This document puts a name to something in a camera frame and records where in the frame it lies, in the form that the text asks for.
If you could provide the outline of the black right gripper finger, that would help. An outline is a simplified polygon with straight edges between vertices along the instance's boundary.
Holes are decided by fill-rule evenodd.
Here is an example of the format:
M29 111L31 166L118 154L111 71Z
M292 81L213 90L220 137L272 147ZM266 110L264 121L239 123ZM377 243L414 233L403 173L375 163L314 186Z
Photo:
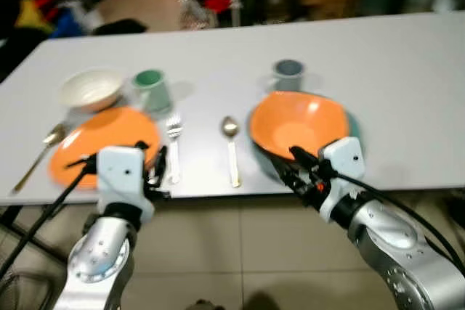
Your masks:
M288 149L289 153L294 158L294 163L300 168L317 168L320 165L320 160L311 152L306 151L303 147L292 145Z
M300 187L304 187L305 180L299 176L299 171L295 170L285 158L270 155L270 163L275 168L275 172L282 183L293 191L297 191Z

